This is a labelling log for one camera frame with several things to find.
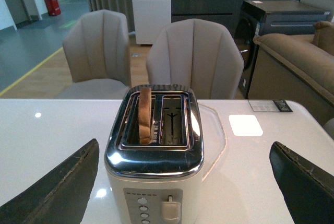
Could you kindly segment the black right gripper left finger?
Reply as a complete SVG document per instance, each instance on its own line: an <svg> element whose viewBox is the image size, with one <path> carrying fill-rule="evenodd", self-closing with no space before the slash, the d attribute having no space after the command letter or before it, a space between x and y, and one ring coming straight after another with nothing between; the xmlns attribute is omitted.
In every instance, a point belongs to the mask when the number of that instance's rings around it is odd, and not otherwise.
<svg viewBox="0 0 334 224"><path fill-rule="evenodd" d="M88 141L1 206L1 223L81 223L97 176L99 144Z"/></svg>

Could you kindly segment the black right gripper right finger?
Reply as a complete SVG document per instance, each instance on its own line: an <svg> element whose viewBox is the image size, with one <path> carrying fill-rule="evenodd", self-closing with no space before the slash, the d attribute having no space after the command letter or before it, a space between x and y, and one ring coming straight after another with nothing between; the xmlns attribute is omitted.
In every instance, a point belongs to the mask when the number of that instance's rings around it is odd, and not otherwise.
<svg viewBox="0 0 334 224"><path fill-rule="evenodd" d="M294 223L333 223L333 175L280 142L269 160Z"/></svg>

